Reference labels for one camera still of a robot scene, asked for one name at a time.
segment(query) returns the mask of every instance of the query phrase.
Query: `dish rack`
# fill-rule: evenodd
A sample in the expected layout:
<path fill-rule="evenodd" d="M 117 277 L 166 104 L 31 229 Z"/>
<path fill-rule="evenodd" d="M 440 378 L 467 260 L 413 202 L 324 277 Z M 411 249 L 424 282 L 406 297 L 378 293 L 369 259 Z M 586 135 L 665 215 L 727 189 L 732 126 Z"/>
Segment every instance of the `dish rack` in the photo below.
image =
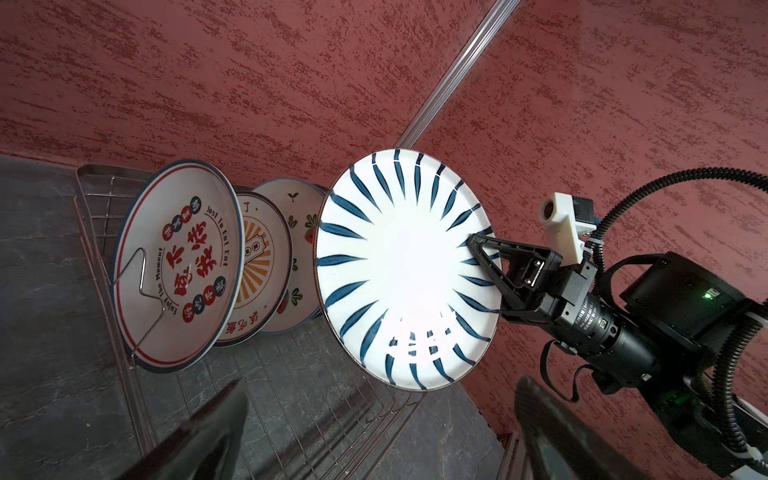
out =
<path fill-rule="evenodd" d="M 124 349 L 109 272 L 123 219 L 152 175 L 86 165 L 78 169 L 74 196 L 139 453 L 146 455 L 219 389 L 242 378 L 250 405 L 236 478 L 368 478 L 426 393 L 370 378 L 342 351 L 322 313 L 287 333 L 214 347 L 180 372 L 136 368 Z"/>

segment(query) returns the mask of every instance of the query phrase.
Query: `red wall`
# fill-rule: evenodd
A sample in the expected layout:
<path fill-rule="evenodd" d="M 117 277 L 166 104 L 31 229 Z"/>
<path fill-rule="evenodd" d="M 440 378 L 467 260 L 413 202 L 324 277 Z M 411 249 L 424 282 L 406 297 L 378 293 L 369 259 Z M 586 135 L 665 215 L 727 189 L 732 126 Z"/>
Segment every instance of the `red wall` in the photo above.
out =
<path fill-rule="evenodd" d="M 328 184 L 394 145 L 491 5 L 0 2 L 0 151 Z"/>
<path fill-rule="evenodd" d="M 768 4 L 523 0 L 416 147 L 455 168 L 497 235 L 543 242 L 553 190 L 598 216 L 632 190 L 704 165 L 768 174 Z M 674 250 L 745 294 L 768 296 L 768 195 L 702 181 L 643 200 L 607 235 L 607 261 Z M 640 272 L 627 268 L 620 292 Z M 768 341 L 753 344 L 737 391 L 768 411 Z M 497 433 L 516 429 L 515 384 L 538 374 L 547 336 L 500 325 L 462 383 Z M 583 363 L 552 354 L 568 392 Z M 589 375 L 574 411 L 655 478 L 712 478 L 676 447 L 635 391 L 602 396 Z"/>

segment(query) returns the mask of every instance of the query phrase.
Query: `red chinese character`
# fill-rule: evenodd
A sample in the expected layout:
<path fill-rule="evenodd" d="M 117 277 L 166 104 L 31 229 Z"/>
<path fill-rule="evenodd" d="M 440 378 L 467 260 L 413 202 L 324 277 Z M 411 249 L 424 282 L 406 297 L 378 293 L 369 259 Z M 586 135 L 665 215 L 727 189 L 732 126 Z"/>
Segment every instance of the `red chinese character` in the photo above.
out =
<path fill-rule="evenodd" d="M 177 249 L 175 245 L 174 245 L 173 254 L 171 254 L 171 252 L 165 253 L 165 260 L 168 260 L 168 263 L 170 264 L 170 268 L 175 268 L 176 265 L 182 262 L 181 260 L 182 253 L 184 253 L 184 247 Z"/>
<path fill-rule="evenodd" d="M 181 210 L 181 221 L 186 223 L 190 221 L 191 218 L 192 218 L 192 209 L 190 208 L 189 205 L 187 205 Z"/>
<path fill-rule="evenodd" d="M 216 293 L 214 293 L 214 286 L 209 285 L 205 287 L 203 291 L 203 301 L 206 305 L 210 305 L 216 299 Z"/>
<path fill-rule="evenodd" d="M 181 296 L 187 295 L 187 285 L 190 283 L 192 283 L 192 273 L 190 273 L 190 267 L 187 267 L 181 275 L 179 273 L 176 274 L 176 281 L 174 282 L 176 290 L 174 290 L 174 293 Z"/>
<path fill-rule="evenodd" d="M 170 225 L 163 227 L 163 240 L 168 241 L 174 235 L 174 228 Z"/>
<path fill-rule="evenodd" d="M 188 303 L 187 305 L 184 305 L 184 308 L 181 310 L 181 316 L 184 318 L 184 321 L 189 323 L 194 318 L 194 309 L 192 308 L 192 304 Z"/>
<path fill-rule="evenodd" d="M 216 265 L 216 260 L 210 259 L 210 255 L 212 254 L 213 251 L 214 251 L 213 247 L 208 247 L 206 249 L 203 249 L 203 255 L 195 259 L 194 264 L 199 267 L 197 269 L 197 275 L 200 275 L 203 278 L 205 278 L 205 276 L 208 274 L 208 270 L 214 268 L 214 265 Z"/>
<path fill-rule="evenodd" d="M 204 229 L 205 229 L 205 222 L 200 222 L 194 227 L 192 227 L 192 230 L 190 230 L 189 234 L 187 235 L 187 243 L 194 243 L 194 245 L 192 246 L 192 250 L 197 250 L 198 248 L 200 248 L 200 244 L 205 243 L 205 239 L 208 238 L 207 233 L 203 234 Z"/>

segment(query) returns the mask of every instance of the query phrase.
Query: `red circle with chinese character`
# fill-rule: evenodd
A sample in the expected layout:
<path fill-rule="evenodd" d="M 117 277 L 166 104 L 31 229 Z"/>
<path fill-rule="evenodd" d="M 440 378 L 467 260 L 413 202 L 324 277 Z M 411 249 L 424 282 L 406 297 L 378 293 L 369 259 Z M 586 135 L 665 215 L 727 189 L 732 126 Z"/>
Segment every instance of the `red circle with chinese character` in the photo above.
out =
<path fill-rule="evenodd" d="M 214 302 L 216 299 L 216 292 L 214 292 L 214 286 L 209 285 L 205 287 L 205 290 L 203 291 L 203 301 L 205 301 L 206 305 L 210 305 Z"/>
<path fill-rule="evenodd" d="M 181 310 L 181 317 L 184 318 L 184 321 L 187 323 L 192 321 L 194 318 L 194 309 L 192 308 L 191 303 L 184 305 L 184 308 Z"/>
<path fill-rule="evenodd" d="M 174 235 L 174 228 L 170 225 L 163 227 L 163 240 L 168 241 Z"/>
<path fill-rule="evenodd" d="M 181 209 L 181 221 L 186 223 L 190 221 L 190 218 L 192 218 L 192 209 L 189 205 Z"/>

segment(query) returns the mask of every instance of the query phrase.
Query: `white plate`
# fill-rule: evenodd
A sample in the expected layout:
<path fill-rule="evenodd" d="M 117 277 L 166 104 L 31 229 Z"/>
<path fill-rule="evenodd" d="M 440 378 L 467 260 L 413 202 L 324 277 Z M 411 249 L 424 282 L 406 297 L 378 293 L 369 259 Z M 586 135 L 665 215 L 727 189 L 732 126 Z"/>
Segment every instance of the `white plate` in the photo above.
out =
<path fill-rule="evenodd" d="M 265 333 L 286 332 L 319 312 L 312 268 L 312 242 L 317 214 L 325 195 L 314 185 L 294 178 L 272 180 L 253 191 L 277 205 L 290 228 L 294 260 L 288 290 L 277 312 L 261 329 Z"/>
<path fill-rule="evenodd" d="M 333 331 L 364 369 L 402 389 L 431 390 L 480 360 L 502 296 L 466 246 L 471 233 L 493 233 L 477 198 L 419 152 L 369 155 L 331 187 L 316 238 L 317 286 Z"/>
<path fill-rule="evenodd" d="M 216 346 L 232 346 L 258 332 L 288 286 L 293 253 L 288 223 L 277 206 L 253 192 L 237 194 L 243 213 L 245 260 L 240 292 Z"/>
<path fill-rule="evenodd" d="M 147 252 L 144 291 L 166 311 L 136 350 L 137 363 L 175 372 L 197 361 L 219 337 L 235 303 L 243 272 L 243 218 L 225 176 L 201 161 L 168 165 L 136 197 L 114 251 L 118 323 L 130 352 L 160 314 L 156 299 L 139 292 L 141 254 Z"/>

